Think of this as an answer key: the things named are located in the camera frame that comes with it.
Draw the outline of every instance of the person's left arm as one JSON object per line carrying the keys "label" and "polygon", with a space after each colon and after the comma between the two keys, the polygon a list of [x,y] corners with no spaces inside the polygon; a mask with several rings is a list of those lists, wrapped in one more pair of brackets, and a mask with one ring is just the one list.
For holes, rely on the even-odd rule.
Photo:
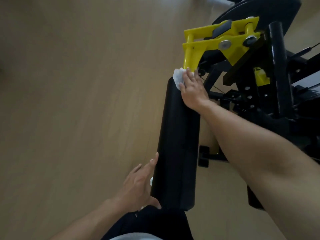
{"label": "person's left arm", "polygon": [[96,210],[75,221],[50,240],[100,240],[124,214],[152,205],[161,208],[159,201],[150,196],[150,176],[158,162],[155,158],[142,168],[135,167],[127,176],[117,195],[103,202]]}

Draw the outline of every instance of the person's left hand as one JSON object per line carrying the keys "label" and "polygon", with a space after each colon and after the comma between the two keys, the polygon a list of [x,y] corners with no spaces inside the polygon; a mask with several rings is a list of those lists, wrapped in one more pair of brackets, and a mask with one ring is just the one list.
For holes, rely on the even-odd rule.
{"label": "person's left hand", "polygon": [[151,159],[148,164],[144,167],[139,164],[126,177],[122,188],[114,198],[125,212],[138,211],[147,205],[161,209],[159,201],[150,196],[150,178],[158,162],[158,157],[159,154],[156,153],[155,158]]}

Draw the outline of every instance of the white cloth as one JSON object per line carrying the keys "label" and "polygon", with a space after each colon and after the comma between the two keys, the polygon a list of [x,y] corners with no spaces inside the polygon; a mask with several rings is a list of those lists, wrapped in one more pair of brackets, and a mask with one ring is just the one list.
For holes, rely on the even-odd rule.
{"label": "white cloth", "polygon": [[180,69],[174,69],[174,72],[173,72],[173,80],[174,80],[174,83],[176,84],[176,87],[180,90],[180,87],[179,87],[179,83],[183,83],[184,84],[184,81],[183,81],[183,78],[182,78],[182,74],[183,72],[185,72],[186,70],[183,69],[183,68],[180,68]]}
{"label": "white cloth", "polygon": [[132,232],[111,238],[110,240],[162,240],[152,234],[142,232]]}

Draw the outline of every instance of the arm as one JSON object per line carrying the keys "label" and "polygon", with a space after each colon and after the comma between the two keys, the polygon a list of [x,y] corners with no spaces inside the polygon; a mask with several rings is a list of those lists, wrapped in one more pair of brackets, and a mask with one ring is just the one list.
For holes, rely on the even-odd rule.
{"label": "arm", "polygon": [[50,240],[100,240],[124,214],[138,211],[146,205],[160,209],[158,200],[150,196],[149,183],[157,162],[158,153],[143,168],[140,164],[129,173],[114,198],[106,200],[96,210],[75,221]]}
{"label": "arm", "polygon": [[210,101],[195,71],[180,84],[185,104],[209,124],[238,171],[288,239],[320,234],[320,167],[288,140]]}

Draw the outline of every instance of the person's right arm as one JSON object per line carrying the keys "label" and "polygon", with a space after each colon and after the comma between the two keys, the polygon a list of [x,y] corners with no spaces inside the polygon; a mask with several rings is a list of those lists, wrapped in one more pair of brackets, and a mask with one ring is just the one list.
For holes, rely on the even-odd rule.
{"label": "person's right arm", "polygon": [[180,84],[185,104],[209,124],[228,161],[287,239],[319,239],[320,166],[283,137],[208,99],[197,71]]}

